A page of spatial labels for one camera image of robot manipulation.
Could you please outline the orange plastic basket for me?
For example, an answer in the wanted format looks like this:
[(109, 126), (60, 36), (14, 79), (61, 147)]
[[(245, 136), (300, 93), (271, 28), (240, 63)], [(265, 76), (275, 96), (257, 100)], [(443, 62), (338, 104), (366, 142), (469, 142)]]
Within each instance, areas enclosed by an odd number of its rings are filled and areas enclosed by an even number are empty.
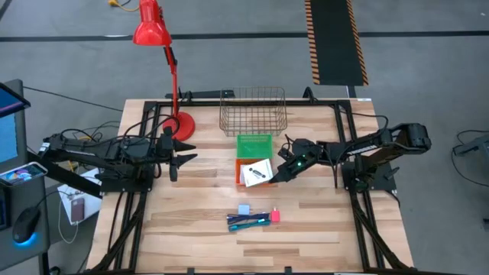
[(235, 182), (238, 185), (245, 186), (244, 184), (239, 183), (239, 175), (240, 175), (240, 168), (239, 166), (243, 163), (252, 163), (254, 160), (259, 161), (263, 159), (237, 159), (235, 162)]

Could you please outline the black computer mouse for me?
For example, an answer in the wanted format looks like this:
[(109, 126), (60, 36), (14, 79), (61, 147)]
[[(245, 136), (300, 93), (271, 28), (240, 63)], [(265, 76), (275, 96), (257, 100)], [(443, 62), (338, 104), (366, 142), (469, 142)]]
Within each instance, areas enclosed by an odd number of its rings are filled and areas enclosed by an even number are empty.
[(22, 244), (29, 241), (34, 234), (39, 218), (40, 210), (38, 207), (33, 206), (22, 211), (13, 225), (12, 238), (14, 242)]

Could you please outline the green plastic basket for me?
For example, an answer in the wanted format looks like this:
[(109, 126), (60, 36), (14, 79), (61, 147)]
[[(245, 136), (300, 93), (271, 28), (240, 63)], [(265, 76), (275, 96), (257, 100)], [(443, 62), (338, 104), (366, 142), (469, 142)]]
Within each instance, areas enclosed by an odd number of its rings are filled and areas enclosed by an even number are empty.
[(237, 136), (237, 158), (267, 159), (273, 156), (271, 134), (239, 134)]

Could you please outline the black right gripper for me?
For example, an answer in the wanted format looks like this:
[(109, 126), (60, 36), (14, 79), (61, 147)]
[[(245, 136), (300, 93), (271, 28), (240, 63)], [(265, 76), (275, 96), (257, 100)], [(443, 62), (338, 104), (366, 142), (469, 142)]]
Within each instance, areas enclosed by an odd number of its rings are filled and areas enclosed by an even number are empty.
[(289, 182), (317, 163), (319, 147), (312, 141), (299, 138), (288, 140), (279, 150), (278, 155), (285, 162), (279, 165), (277, 173), (269, 180), (270, 183)]

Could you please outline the black aluminium table frame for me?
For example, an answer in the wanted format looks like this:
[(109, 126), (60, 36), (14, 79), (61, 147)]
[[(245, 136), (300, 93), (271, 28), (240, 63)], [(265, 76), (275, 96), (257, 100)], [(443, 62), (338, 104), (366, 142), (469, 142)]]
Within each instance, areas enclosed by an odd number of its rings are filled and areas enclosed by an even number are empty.
[(193, 159), (107, 193), (83, 275), (413, 273), (400, 210), (373, 185), (417, 125), (379, 126), (360, 99), (238, 89), (181, 102)]

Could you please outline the grey side desk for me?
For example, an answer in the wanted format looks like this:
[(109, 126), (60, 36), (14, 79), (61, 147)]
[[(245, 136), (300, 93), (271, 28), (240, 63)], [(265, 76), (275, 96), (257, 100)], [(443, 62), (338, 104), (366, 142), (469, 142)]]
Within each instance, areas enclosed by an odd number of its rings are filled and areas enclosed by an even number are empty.
[[(4, 82), (5, 86), (12, 89), (19, 95), (24, 95), (23, 82), (13, 79)], [(27, 138), (25, 126), (24, 110), (15, 113), (16, 126), (16, 152), (18, 156), (4, 163), (0, 163), (0, 173), (28, 163)], [(44, 178), (37, 178), (20, 186), (7, 187), (0, 184), (0, 193), (4, 192), (8, 197), (8, 213), (11, 219), (11, 226), (0, 230), (0, 271), (20, 264), (26, 260), (37, 257), (39, 271), (29, 271), (25, 274), (50, 275), (49, 261), (47, 252), (50, 247), (50, 233), (47, 221), (46, 202), (43, 201), (37, 208), (40, 211), (40, 218), (34, 229), (31, 240), (26, 240), (24, 244), (17, 244), (12, 238), (13, 224), (16, 218), (26, 208), (36, 206), (43, 200), (46, 194)]]

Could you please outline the white flat box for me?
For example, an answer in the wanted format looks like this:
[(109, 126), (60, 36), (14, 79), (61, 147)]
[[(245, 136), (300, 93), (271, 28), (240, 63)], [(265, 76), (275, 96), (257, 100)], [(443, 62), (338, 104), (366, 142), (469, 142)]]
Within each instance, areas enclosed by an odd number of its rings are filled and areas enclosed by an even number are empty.
[(83, 197), (85, 199), (85, 218), (83, 221), (85, 221), (87, 218), (91, 217), (92, 215), (96, 214), (101, 209), (102, 200), (98, 197), (91, 196), (78, 189), (74, 189), (66, 184), (59, 186), (57, 190), (60, 194), (61, 202), (63, 205), (62, 209), (65, 211), (69, 221), (70, 221), (70, 212), (71, 212), (71, 201), (74, 199), (78, 199), (80, 197)]

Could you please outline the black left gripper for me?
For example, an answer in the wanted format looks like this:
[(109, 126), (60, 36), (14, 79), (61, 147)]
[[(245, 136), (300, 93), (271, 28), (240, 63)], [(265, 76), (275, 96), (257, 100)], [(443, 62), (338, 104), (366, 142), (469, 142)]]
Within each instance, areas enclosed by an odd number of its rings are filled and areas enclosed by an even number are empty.
[(173, 130), (171, 127), (165, 127), (156, 143), (156, 155), (160, 160), (169, 165), (170, 181), (177, 181), (177, 169), (185, 163), (196, 158), (198, 154), (187, 154), (174, 156), (175, 152), (196, 149), (196, 146), (183, 143), (182, 141), (172, 139)]

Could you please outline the black hazard striped floor mat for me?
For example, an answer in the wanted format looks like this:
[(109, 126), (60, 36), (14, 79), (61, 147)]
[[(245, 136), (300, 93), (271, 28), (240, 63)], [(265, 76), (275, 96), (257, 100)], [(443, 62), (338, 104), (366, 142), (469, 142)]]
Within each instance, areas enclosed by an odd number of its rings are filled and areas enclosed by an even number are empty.
[(368, 75), (351, 0), (304, 0), (313, 82), (366, 86)]

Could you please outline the white card with pen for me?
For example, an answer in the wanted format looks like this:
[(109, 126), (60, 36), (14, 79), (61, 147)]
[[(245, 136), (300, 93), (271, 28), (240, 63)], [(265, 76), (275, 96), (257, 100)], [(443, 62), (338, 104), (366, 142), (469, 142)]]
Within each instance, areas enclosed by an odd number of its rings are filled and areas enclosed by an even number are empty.
[(269, 159), (243, 163), (239, 168), (239, 183), (244, 184), (246, 187), (268, 183), (273, 177), (273, 170)]

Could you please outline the grey floor device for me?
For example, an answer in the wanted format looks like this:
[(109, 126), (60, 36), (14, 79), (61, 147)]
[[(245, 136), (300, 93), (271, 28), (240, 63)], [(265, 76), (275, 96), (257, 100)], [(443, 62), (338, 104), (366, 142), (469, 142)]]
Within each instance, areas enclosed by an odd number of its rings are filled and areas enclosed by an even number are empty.
[[(479, 133), (480, 137), (465, 143), (461, 140), (461, 136), (466, 133)], [(453, 147), (452, 151), (457, 157), (464, 156), (472, 151), (480, 151), (481, 154), (489, 159), (489, 130), (464, 130), (456, 134), (456, 138), (459, 141), (459, 145)]]

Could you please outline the smartphone with colourful screen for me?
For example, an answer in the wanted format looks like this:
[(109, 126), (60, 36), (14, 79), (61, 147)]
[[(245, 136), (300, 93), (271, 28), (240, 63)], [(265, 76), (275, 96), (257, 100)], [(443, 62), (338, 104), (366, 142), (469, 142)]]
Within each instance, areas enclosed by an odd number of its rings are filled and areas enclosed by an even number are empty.
[(18, 186), (47, 174), (47, 168), (37, 162), (30, 162), (0, 174), (0, 183), (4, 186)]

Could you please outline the red desk lamp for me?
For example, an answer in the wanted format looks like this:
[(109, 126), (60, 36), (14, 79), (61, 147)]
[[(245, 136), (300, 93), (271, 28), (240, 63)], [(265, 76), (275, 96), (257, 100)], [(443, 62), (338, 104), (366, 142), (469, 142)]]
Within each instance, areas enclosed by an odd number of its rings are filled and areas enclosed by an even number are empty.
[(163, 9), (157, 0), (139, 0), (140, 24), (136, 27), (133, 43), (140, 46), (161, 46), (172, 76), (172, 100), (174, 122), (164, 122), (164, 127), (171, 127), (178, 141), (188, 140), (196, 129), (193, 117), (180, 111), (178, 103), (177, 60), (171, 47), (172, 38), (164, 22)]

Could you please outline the computer monitor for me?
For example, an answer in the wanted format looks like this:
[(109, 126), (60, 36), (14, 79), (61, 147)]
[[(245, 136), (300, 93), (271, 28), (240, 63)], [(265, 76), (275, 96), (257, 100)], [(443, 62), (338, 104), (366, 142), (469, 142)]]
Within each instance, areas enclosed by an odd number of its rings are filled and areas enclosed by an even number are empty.
[(15, 113), (30, 107), (28, 100), (0, 82), (0, 163), (18, 157)]

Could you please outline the brown power bank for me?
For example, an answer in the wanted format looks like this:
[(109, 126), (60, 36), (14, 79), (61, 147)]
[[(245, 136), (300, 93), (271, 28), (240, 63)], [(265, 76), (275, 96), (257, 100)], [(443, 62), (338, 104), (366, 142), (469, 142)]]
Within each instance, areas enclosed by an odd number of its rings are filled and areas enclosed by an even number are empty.
[(85, 199), (80, 197), (71, 201), (70, 221), (77, 224), (85, 218)]

